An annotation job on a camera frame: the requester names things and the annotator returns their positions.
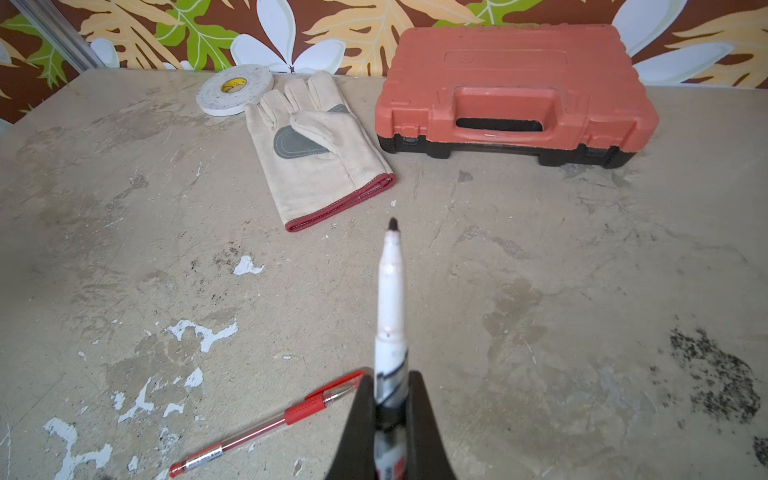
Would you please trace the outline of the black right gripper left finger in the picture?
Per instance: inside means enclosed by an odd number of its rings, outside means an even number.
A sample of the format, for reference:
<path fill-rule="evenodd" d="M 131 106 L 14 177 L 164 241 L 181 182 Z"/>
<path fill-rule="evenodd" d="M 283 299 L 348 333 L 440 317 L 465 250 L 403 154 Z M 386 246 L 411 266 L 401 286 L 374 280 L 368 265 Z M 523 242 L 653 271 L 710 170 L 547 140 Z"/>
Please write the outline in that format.
<path fill-rule="evenodd" d="M 363 375 L 326 480 L 375 480 L 374 438 L 376 403 L 374 382 Z"/>

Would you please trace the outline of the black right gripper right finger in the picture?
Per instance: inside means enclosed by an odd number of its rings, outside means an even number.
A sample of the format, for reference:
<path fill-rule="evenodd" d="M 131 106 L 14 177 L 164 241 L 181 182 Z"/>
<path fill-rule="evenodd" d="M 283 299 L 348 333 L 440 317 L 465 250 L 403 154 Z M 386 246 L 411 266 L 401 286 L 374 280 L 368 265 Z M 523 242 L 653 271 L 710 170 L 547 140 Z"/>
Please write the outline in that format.
<path fill-rule="evenodd" d="M 405 406 L 408 480 L 456 480 L 438 429 L 423 376 L 410 371 Z"/>

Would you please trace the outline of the white marker pen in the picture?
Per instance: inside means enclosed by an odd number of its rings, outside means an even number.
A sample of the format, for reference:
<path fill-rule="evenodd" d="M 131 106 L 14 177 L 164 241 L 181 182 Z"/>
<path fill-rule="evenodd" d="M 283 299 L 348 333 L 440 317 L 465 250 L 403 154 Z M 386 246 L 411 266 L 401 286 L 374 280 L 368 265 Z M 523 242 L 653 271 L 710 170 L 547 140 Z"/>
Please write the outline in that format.
<path fill-rule="evenodd" d="M 398 221 L 389 220 L 378 270 L 374 358 L 376 431 L 374 461 L 379 479 L 406 477 L 408 346 L 405 329 L 405 272 Z"/>

